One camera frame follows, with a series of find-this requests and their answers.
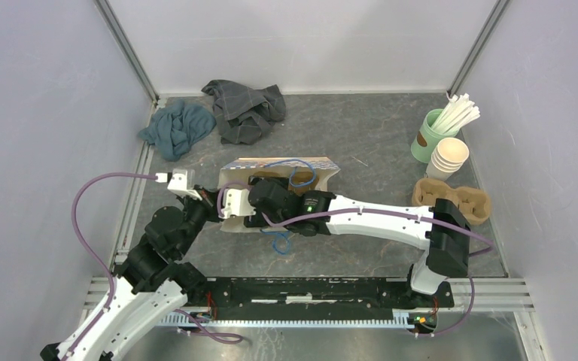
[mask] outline dark gray towel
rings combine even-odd
[[[253,144],[287,113],[277,85],[255,90],[229,80],[212,80],[202,92],[214,96],[214,116],[222,143]]]
[[[216,126],[216,119],[198,104],[179,99],[173,105],[159,109],[150,125],[138,136],[150,145],[156,145],[165,160],[175,162],[190,151],[192,144],[203,139]]]

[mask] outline teal towel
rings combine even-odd
[[[156,111],[150,125],[138,136],[149,145],[156,145],[165,160],[175,162],[215,126],[216,119],[207,109],[198,104],[186,106],[180,99]]]

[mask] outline green cup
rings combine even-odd
[[[420,162],[429,163],[430,155],[437,144],[444,138],[452,138],[458,134],[457,130],[449,134],[440,134],[431,129],[431,126],[441,113],[442,109],[433,109],[428,112],[427,116],[424,117],[424,122],[418,135],[413,140],[413,144],[411,144],[411,153]]]

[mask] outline checkered cloth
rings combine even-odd
[[[223,144],[253,144],[287,113],[277,85],[255,90],[229,80],[212,80],[202,92],[214,96],[214,116]]]

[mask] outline blue string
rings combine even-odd
[[[281,255],[285,255],[287,253],[289,253],[289,250],[291,249],[291,241],[289,240],[289,231],[286,232],[278,232],[278,231],[263,231],[262,229],[260,230],[260,233],[264,234],[264,235],[274,235],[273,241],[271,242],[271,247],[273,248],[273,250]],[[276,244],[276,242],[278,241],[278,239],[282,237],[284,238],[284,241],[287,242],[286,246],[284,246],[284,250],[279,250],[278,249],[278,245]]]
[[[273,162],[273,163],[269,163],[267,165],[264,166],[264,168],[266,167],[270,167],[272,165],[278,165],[278,164],[282,164],[282,163],[286,163],[286,162],[301,162],[302,164],[306,165],[307,167],[309,167],[309,170],[311,171],[312,177],[311,180],[306,181],[305,183],[302,184],[294,184],[294,182],[292,181],[294,179],[294,175],[296,174],[296,171],[298,170],[298,167],[294,168],[294,171],[291,172],[291,175],[289,176],[289,184],[293,187],[293,188],[300,188],[300,187],[306,187],[309,184],[313,183],[313,181],[315,181],[315,169],[313,169],[313,167],[305,162],[302,159],[298,159],[298,158],[291,158],[291,159],[283,159],[283,160],[279,160],[277,162]]]

